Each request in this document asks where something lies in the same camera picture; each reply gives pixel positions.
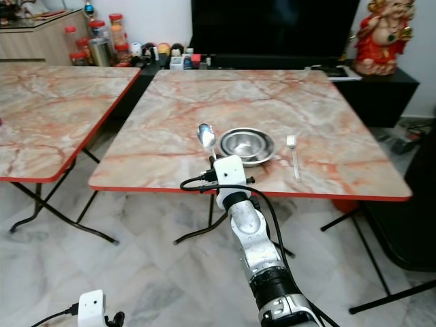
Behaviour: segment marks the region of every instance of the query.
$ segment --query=red figurine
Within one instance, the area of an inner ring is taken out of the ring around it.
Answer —
[[[372,0],[372,14],[365,18],[358,33],[354,69],[364,75],[395,73],[396,54],[403,54],[413,37],[409,21],[414,18],[415,0]]]

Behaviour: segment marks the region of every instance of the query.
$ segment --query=black metal table leg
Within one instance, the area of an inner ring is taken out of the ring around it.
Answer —
[[[91,203],[93,203],[95,196],[97,195],[98,191],[94,191],[93,195],[89,198],[87,205],[84,206],[82,212],[79,215],[79,218],[77,218],[76,223],[80,223],[84,217],[84,214],[87,213],[88,208],[90,207]]]
[[[42,188],[42,184],[41,183],[37,183],[36,184],[36,188],[35,188],[35,195],[41,197],[41,188]],[[31,221],[33,221],[37,216],[38,213],[40,213],[41,211],[41,204],[39,204],[38,202],[35,201],[35,209],[33,210],[33,214],[32,216],[30,216],[30,218],[27,219],[23,219],[21,221],[19,221],[18,223],[15,223],[11,229],[9,230],[9,233],[13,234],[16,231],[16,228],[20,225],[23,225],[25,223],[29,223]]]
[[[109,237],[109,236],[99,232],[98,230],[93,230],[92,228],[84,227],[84,226],[80,225],[79,223],[76,223],[75,221],[72,221],[71,219],[67,218],[64,214],[60,213],[57,209],[53,208],[51,205],[49,205],[48,203],[43,201],[43,199],[38,197],[36,194],[34,194],[29,189],[27,189],[24,185],[17,183],[17,182],[12,182],[12,184],[15,187],[17,187],[19,190],[21,190],[23,193],[27,194],[30,198],[34,199],[42,207],[44,207],[45,209],[50,211],[53,215],[55,215],[56,217],[58,217],[62,221],[68,223],[69,225],[74,226],[75,228],[78,228],[79,230],[83,230],[84,232],[88,232],[88,233],[100,236],[100,237],[104,238],[105,240],[107,240],[115,245],[119,244],[119,241],[113,239],[112,237]]]
[[[87,148],[83,148],[82,152],[87,155],[88,157],[90,157],[93,161],[95,161],[97,164],[100,163],[100,160],[94,156],[91,152],[89,152],[89,150]]]
[[[211,200],[209,202],[209,221],[208,225],[209,227],[212,226],[212,218],[213,218],[213,207],[215,205],[215,194],[211,194]]]
[[[436,287],[436,280],[435,281],[429,281],[428,283],[410,288],[408,290],[393,294],[393,295],[389,295],[385,298],[381,298],[379,300],[370,302],[370,303],[366,303],[364,305],[359,305],[358,307],[354,307],[354,308],[350,308],[349,312],[353,315],[355,313],[359,313],[368,309],[372,309],[375,307],[379,307],[380,305],[386,305],[388,303],[394,302],[394,301],[398,301],[402,298],[407,298],[408,296],[412,296],[427,290],[430,290],[432,288]]]
[[[327,225],[321,227],[321,231],[325,232],[328,228],[333,227],[334,225],[337,225],[338,223],[340,223],[341,221],[344,221],[352,216],[354,216],[356,213],[358,213],[361,209],[357,208],[354,209],[352,211],[350,211],[349,213],[345,213],[344,216],[339,217],[338,219],[335,219],[334,221],[332,221],[331,223],[328,223]]]
[[[279,243],[274,242],[273,240],[272,240],[271,242],[275,245],[276,248],[280,249],[280,244],[279,244]],[[286,253],[287,255],[289,255],[292,259],[295,258],[295,254],[294,254],[294,253],[292,253],[291,251],[289,251],[289,250],[286,249],[285,247],[283,247],[283,250],[285,250],[285,253]]]
[[[366,238],[364,237],[364,235],[363,235],[363,233],[362,233],[362,230],[360,230],[360,227],[359,227],[359,225],[357,224],[357,221],[354,219],[354,217],[352,217],[352,221],[353,221],[354,226],[355,226],[356,229],[357,229],[357,233],[359,234],[360,239],[362,240],[362,243],[363,243],[363,246],[364,246],[365,250],[367,250],[367,253],[368,253],[369,259],[371,260],[371,262],[372,262],[372,264],[373,264],[373,266],[374,266],[375,272],[377,273],[377,276],[378,276],[379,279],[380,279],[380,283],[383,285],[383,288],[384,288],[384,290],[385,290],[385,292],[386,292],[386,295],[389,296],[389,295],[390,295],[390,290],[389,290],[388,284],[387,284],[386,281],[384,280],[384,277],[383,277],[382,271],[380,270],[379,265],[378,265],[377,262],[375,261],[375,258],[374,258],[374,255],[373,255],[373,252],[372,252],[371,249],[369,248],[368,242],[367,242]]]
[[[204,228],[203,230],[198,230],[196,232],[192,232],[189,234],[186,234],[178,239],[176,239],[173,244],[174,245],[178,245],[179,243],[183,242],[184,240],[187,240],[188,238],[194,237],[194,236],[199,236],[199,235],[203,235],[205,233],[211,232],[213,231],[215,228],[217,228],[219,225],[221,225],[221,223],[223,221],[225,221],[225,218],[227,218],[227,213],[224,213],[221,218],[219,218],[215,223],[213,223],[212,225],[210,225],[207,228]]]

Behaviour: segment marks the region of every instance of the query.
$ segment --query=red table edge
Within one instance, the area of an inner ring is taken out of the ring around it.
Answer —
[[[93,186],[88,184],[94,191],[113,191],[113,192],[142,192],[142,193],[199,193],[183,191],[181,189],[171,188],[152,188],[152,187],[107,187],[107,186]],[[213,194],[215,191],[207,191],[204,194]],[[329,200],[357,200],[357,201],[385,201],[385,202],[406,202],[410,200],[412,194],[409,196],[353,196],[353,195],[339,195],[339,194],[314,194],[314,193],[285,193],[285,192],[262,192],[266,196],[277,196],[287,198],[313,198],[313,199],[329,199]]]
[[[59,179],[59,177],[63,174],[63,172],[71,165],[73,160],[77,157],[79,152],[87,145],[89,140],[94,136],[103,122],[108,118],[109,114],[114,110],[116,105],[123,98],[124,94],[130,89],[132,84],[138,79],[141,74],[141,70],[132,78],[130,83],[125,87],[124,91],[118,96],[115,102],[111,105],[111,107],[106,111],[103,117],[98,121],[98,123],[94,126],[94,128],[89,132],[88,136],[79,144],[78,148],[72,153],[71,157],[64,163],[64,165],[59,169],[59,171],[53,175],[52,177],[47,178],[26,178],[26,177],[0,177],[0,181],[4,182],[22,182],[22,183],[52,183]]]

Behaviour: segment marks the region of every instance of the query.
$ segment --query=red-lidded jar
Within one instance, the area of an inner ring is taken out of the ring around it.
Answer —
[[[91,51],[89,50],[88,47],[89,40],[90,40],[89,37],[82,37],[81,39],[76,41],[76,45],[79,52],[85,52],[87,54],[89,65],[93,65],[94,64],[93,56],[91,55]]]
[[[74,52],[70,53],[69,57],[71,58],[71,61],[74,66],[87,66],[87,54],[85,52]]]
[[[131,59],[129,44],[123,45],[115,44],[116,59],[119,63],[129,63]]]
[[[130,63],[117,63],[115,67],[131,67]]]
[[[89,27],[91,28],[91,37],[109,39],[109,32],[106,24],[102,20],[93,20],[89,22]]]
[[[78,52],[76,41],[79,39],[77,28],[74,25],[66,26],[65,41],[67,42],[68,52]]]
[[[122,14],[111,14],[110,18],[110,31],[112,33],[112,39],[114,41],[114,45],[122,46],[127,42],[124,33],[124,27],[122,23],[123,15]]]

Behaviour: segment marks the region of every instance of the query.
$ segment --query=television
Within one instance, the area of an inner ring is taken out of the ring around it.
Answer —
[[[360,0],[191,0],[196,53],[338,59]]]

